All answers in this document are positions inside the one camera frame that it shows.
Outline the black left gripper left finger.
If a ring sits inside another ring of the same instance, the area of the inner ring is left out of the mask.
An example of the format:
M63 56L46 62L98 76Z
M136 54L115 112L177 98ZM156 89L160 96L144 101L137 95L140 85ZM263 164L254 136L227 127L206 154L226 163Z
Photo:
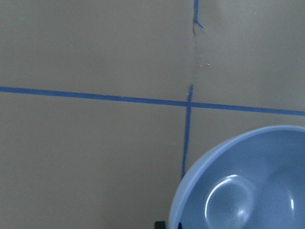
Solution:
M165 221L156 221L154 223L154 229L166 229L166 222Z

